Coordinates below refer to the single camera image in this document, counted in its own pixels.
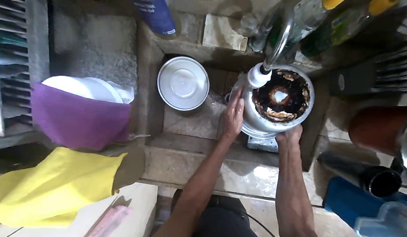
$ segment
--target burnt residue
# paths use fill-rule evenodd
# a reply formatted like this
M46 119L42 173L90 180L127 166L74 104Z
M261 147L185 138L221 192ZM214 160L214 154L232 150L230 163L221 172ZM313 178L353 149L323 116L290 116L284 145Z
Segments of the burnt residue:
M277 101L276 92L287 96ZM273 70L271 80L263 87L253 90L256 110L271 122L286 123L299 118L308 108L310 94L303 77L290 70Z

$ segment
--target brown pot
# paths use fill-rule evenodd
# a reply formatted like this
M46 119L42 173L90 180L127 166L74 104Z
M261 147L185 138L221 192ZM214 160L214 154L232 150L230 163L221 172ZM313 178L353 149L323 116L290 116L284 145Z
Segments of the brown pot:
M406 125L407 106L369 107L354 116L348 134L357 146L396 156L396 140Z

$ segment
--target green bottle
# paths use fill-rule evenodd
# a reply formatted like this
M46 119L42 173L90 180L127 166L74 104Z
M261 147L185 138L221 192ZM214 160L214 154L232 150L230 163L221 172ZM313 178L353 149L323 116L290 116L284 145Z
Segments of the green bottle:
M343 1L344 0L301 0L297 3L294 7L295 18L287 47L293 46L305 38L306 35L316 30L326 18L328 12ZM276 19L267 37L266 53L268 54L275 47L280 34L282 26L280 15L281 14L275 14Z
M360 32L375 16L397 3L398 0L371 0L369 5L349 8L332 21L324 22L302 40L300 50L306 57L313 57L340 45Z

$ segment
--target dish drying rack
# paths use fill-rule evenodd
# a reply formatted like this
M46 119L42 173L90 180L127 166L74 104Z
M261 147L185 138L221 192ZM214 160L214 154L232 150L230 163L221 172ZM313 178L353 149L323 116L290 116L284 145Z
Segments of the dish drying rack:
M0 0L0 148L40 139L30 97L49 61L47 0Z

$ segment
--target sink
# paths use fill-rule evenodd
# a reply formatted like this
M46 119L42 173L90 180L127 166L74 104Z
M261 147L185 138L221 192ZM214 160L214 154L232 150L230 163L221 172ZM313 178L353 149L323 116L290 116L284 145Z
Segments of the sink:
M139 129L141 134L151 135L145 140L146 146L209 154L222 133L223 111L226 108L224 95L231 90L240 71L247 72L258 62L262 62L264 56L250 49L241 52L202 46L201 32L205 16L191 15L180 15L180 19L187 19L189 27L186 30L183 28L174 40L161 39L146 25L138 25L139 114L146 115L139 118ZM205 103L194 111L175 110L166 105L158 93L156 85L159 69L164 62L175 56L194 58L208 73L209 95ZM322 119L314 121L319 121L317 132L313 132L313 136L302 135L302 139L313 142L310 146L302 140L302 148L308 147L308 151L302 150L302 154L307 154L303 161L304 170L308 170L312 163L313 145ZM226 159L278 167L277 153L249 149L247 139L248 136L241 133Z

